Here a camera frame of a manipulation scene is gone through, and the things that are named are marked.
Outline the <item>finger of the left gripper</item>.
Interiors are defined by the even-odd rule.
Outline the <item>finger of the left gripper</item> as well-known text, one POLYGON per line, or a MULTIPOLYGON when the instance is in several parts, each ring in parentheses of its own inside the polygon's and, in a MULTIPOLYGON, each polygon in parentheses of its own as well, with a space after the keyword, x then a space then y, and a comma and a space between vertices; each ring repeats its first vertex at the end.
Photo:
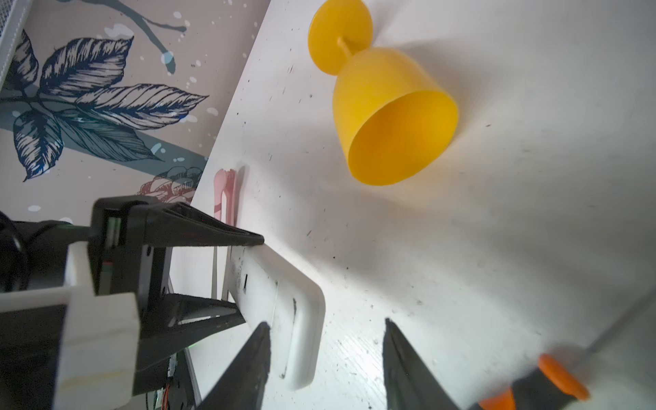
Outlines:
POLYGON ((245 323, 234 302, 165 294, 141 318, 136 371, 141 375, 191 345, 245 323))
POLYGON ((144 245, 228 247, 263 245, 263 235, 217 220, 186 203, 131 201, 130 237, 144 245))

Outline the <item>orange black screwdriver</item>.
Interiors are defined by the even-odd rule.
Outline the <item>orange black screwdriver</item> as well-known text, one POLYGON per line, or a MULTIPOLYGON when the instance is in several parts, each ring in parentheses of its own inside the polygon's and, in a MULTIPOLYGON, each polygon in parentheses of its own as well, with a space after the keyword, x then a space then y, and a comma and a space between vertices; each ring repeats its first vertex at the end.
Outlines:
POLYGON ((651 289, 638 299, 611 326, 606 328, 579 356, 565 366, 553 357, 543 354, 537 367, 521 379, 516 379, 501 394, 471 405, 472 409, 564 409, 575 401, 588 401, 590 393, 578 377, 581 369, 601 350, 610 346, 620 334, 639 318, 655 300, 651 289))

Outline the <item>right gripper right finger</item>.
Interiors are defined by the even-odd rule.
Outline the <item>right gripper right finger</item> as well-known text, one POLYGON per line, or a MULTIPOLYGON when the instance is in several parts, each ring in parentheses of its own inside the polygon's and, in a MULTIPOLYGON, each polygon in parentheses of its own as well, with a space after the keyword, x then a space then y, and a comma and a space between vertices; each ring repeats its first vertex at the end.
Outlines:
POLYGON ((389 318, 385 319, 383 368, 388 409, 458 409, 389 318))

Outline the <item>grey white remote control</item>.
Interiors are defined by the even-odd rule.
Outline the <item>grey white remote control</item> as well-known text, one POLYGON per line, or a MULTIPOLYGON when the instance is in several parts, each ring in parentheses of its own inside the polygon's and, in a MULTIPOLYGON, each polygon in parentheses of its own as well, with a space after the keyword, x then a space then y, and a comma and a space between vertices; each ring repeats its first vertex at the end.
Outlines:
POLYGON ((326 315, 319 285, 263 244, 230 248, 224 293, 234 299, 250 327, 269 324, 271 374, 291 391, 309 386, 326 315))

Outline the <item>yellow plastic goblet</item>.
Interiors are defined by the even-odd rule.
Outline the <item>yellow plastic goblet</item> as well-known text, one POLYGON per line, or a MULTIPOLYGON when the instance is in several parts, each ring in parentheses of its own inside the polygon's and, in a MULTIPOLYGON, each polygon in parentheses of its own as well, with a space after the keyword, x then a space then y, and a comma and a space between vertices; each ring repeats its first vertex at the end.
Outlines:
POLYGON ((459 108, 410 56, 375 47, 362 1, 318 9, 307 45, 315 66, 336 78, 332 112, 351 175, 369 186, 408 179, 449 147, 459 108))

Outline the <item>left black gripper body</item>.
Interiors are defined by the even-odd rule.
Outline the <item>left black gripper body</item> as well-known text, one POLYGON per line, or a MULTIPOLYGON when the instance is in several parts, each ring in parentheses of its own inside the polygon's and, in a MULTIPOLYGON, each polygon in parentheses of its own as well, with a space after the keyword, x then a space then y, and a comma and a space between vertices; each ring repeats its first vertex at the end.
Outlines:
POLYGON ((89 227, 1 219, 1 406, 116 409, 165 384, 161 298, 137 267, 146 196, 98 200, 89 227))

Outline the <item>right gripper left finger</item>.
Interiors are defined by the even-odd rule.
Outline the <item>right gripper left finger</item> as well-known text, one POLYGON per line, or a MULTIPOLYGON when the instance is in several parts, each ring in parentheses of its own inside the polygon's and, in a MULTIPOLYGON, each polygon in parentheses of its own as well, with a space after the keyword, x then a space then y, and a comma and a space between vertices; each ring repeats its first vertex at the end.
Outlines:
POLYGON ((271 367, 270 326, 261 322, 212 391, 196 406, 260 410, 271 367))

